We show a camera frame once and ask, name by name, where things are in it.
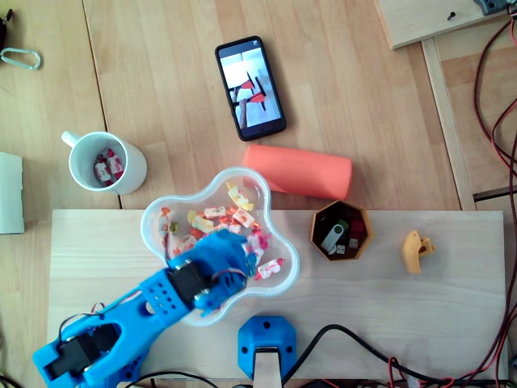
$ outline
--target cable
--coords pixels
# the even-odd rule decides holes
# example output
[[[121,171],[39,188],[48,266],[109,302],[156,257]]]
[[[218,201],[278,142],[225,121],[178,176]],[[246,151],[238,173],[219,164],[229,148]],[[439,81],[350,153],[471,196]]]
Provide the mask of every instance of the cable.
[[[336,386],[333,382],[329,382],[328,380],[322,378],[321,379],[325,384],[327,384],[328,386],[331,386],[332,388],[340,388],[339,386]]]
[[[294,375],[294,373],[296,373],[296,371],[301,367],[301,365],[305,362],[305,360],[307,359],[309,354],[314,350],[314,347],[319,342],[319,340],[322,338],[322,336],[325,333],[327,333],[328,331],[331,331],[331,330],[341,331],[342,333],[350,336],[355,342],[357,342],[363,348],[368,350],[375,357],[379,358],[380,360],[382,360],[385,363],[389,362],[389,358],[387,356],[385,356],[383,353],[379,352],[372,345],[370,345],[368,342],[366,342],[364,339],[359,337],[356,333],[354,333],[350,329],[348,329],[348,328],[346,328],[344,326],[341,326],[341,325],[336,325],[336,324],[334,324],[334,325],[327,325],[327,326],[323,327],[314,336],[313,340],[310,341],[310,344],[307,346],[307,348],[301,354],[300,358],[298,358],[298,360],[296,361],[294,366],[286,373],[286,375],[282,379],[282,386],[287,384],[287,382],[291,379],[291,377]],[[392,361],[391,362],[391,366],[393,368],[395,368],[395,369],[398,369],[399,371],[401,371],[401,372],[403,372],[405,374],[409,374],[410,376],[413,376],[413,377],[417,378],[418,380],[423,380],[425,382],[429,382],[429,383],[433,383],[433,384],[438,384],[438,385],[441,385],[441,386],[447,386],[447,385],[458,386],[458,385],[462,385],[462,384],[465,383],[465,380],[463,378],[457,379],[457,380],[453,380],[451,382],[451,377],[447,377],[447,378],[443,378],[443,379],[435,378],[435,377],[429,377],[429,376],[426,376],[425,374],[414,372],[413,370],[408,369],[408,368],[406,368],[403,365],[400,365],[396,361],[395,362]],[[475,382],[478,383],[478,384],[493,384],[494,380],[476,380]]]
[[[189,373],[184,373],[184,372],[177,372],[175,370],[167,370],[167,371],[163,371],[163,372],[155,372],[155,373],[146,374],[145,376],[140,377],[135,382],[132,382],[131,384],[127,385],[125,388],[129,388],[131,386],[135,386],[135,384],[137,384],[138,382],[142,382],[142,381],[144,381],[147,378],[152,378],[152,377],[157,377],[157,376],[166,376],[167,374],[177,374],[179,376],[185,376],[185,377],[189,377],[189,378],[194,378],[195,380],[200,380],[201,382],[207,383],[212,388],[219,388],[213,382],[210,382],[209,380],[207,380],[204,377],[196,376],[195,374],[189,374]]]
[[[512,216],[513,216],[514,227],[515,227],[515,237],[517,239],[517,214],[515,214],[515,203],[514,203],[514,199],[513,199],[513,177],[515,175],[515,171],[513,169],[513,166],[514,166],[514,163],[515,163],[515,147],[512,150],[512,155],[510,156],[508,153],[506,153],[496,143],[494,137],[493,136],[491,137],[488,134],[488,131],[487,131],[486,127],[485,127],[485,123],[483,122],[483,119],[481,118],[481,112],[480,112],[480,108],[479,108],[479,104],[478,104],[478,100],[479,100],[479,81],[480,81],[480,78],[481,78],[481,70],[483,68],[483,64],[484,64],[486,55],[488,54],[488,51],[489,51],[490,47],[492,46],[492,44],[495,42],[495,40],[501,35],[501,33],[508,26],[511,26],[512,40],[515,40],[515,36],[513,34],[514,21],[511,20],[511,21],[505,23],[495,33],[495,35],[492,36],[492,38],[488,41],[488,43],[486,44],[485,48],[483,49],[483,52],[481,53],[481,57],[479,59],[478,65],[477,65],[476,78],[475,78],[475,82],[474,82],[473,106],[474,106],[474,111],[476,112],[477,121],[478,121],[479,125],[481,126],[481,129],[482,129],[483,133],[492,142],[492,146],[496,150],[496,152],[499,155],[500,159],[505,163],[505,165],[507,165],[509,167],[509,172],[510,172],[510,201],[511,201],[511,206],[512,206]],[[494,126],[494,129],[492,131],[493,135],[495,133],[496,128],[498,127],[498,124],[501,122],[501,120],[503,120],[506,117],[507,113],[509,111],[511,111],[511,109],[513,109],[514,106],[515,106],[515,102],[501,115],[501,117],[499,118],[498,122]],[[514,146],[517,146],[517,134],[515,136]],[[506,160],[504,160],[504,158],[502,157],[503,155],[510,160],[509,164],[507,163]],[[492,343],[492,345],[490,347],[490,350],[486,354],[486,356],[483,359],[483,361],[479,364],[479,366],[476,368],[476,370],[473,373],[470,374],[468,380],[462,385],[462,387],[466,387],[481,372],[481,370],[485,366],[486,362],[488,361],[488,359],[490,358],[490,356],[494,352],[495,347],[498,344],[498,342],[499,341],[503,341],[502,334],[503,334],[503,332],[506,329],[506,325],[508,323],[508,318],[509,318],[510,314],[513,312],[513,311],[510,311],[510,303],[511,303],[511,294],[512,294],[512,290],[513,290],[513,287],[514,287],[515,276],[516,275],[517,275],[517,254],[515,255],[515,262],[514,262],[514,268],[513,268],[513,272],[512,272],[512,276],[511,276],[511,282],[510,282],[510,285],[509,285],[509,288],[508,288],[508,292],[507,292],[507,295],[506,295],[505,312],[504,312],[504,315],[503,315],[503,318],[502,318],[501,326],[500,326],[500,328],[498,330],[498,334],[495,336],[494,342]]]
[[[389,386],[391,386],[391,388],[395,388],[395,383],[393,382],[393,369],[391,367],[391,363],[393,361],[398,363],[398,361],[395,357],[390,357],[388,360]]]
[[[6,383],[7,383],[10,386],[12,386],[13,388],[23,388],[19,383],[15,382],[14,380],[11,380],[10,378],[8,378],[6,376],[2,376],[1,374],[0,374],[0,382],[2,382],[2,384],[4,386],[6,386]]]

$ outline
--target metal carabiner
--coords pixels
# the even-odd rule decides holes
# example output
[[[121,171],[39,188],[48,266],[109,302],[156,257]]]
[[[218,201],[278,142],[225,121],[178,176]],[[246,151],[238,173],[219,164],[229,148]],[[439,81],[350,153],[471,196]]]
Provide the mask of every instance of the metal carabiner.
[[[23,53],[23,54],[32,54],[36,57],[36,64],[34,66],[30,66],[27,63],[23,63],[20,61],[15,61],[14,59],[10,59],[9,57],[6,57],[5,53]],[[41,57],[38,52],[33,50],[23,50],[21,48],[5,48],[2,51],[0,51],[0,59],[2,59],[4,62],[7,62],[11,65],[19,66],[22,69],[27,70],[36,70],[40,67],[41,64]]]

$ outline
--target white box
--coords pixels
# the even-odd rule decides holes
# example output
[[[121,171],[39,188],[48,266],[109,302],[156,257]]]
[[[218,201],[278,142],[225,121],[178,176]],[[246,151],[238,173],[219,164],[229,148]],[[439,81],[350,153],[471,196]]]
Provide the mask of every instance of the white box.
[[[0,152],[0,234],[25,231],[22,206],[22,159]]]

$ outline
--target smartphone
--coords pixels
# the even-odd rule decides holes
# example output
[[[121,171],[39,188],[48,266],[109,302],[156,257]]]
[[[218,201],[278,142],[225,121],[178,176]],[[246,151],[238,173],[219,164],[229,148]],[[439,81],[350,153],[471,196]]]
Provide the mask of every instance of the smartphone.
[[[262,40],[250,36],[222,44],[216,48],[216,58],[241,140],[283,131],[284,112]]]

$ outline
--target blue robotic arm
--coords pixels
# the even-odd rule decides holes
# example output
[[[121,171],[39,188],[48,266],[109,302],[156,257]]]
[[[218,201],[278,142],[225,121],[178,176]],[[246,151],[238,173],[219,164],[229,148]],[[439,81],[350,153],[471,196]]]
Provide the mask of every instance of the blue robotic arm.
[[[256,263],[245,243],[228,230],[210,234],[103,310],[60,329],[33,357],[47,386],[108,388],[136,381],[165,329],[195,309],[219,309],[246,287]]]

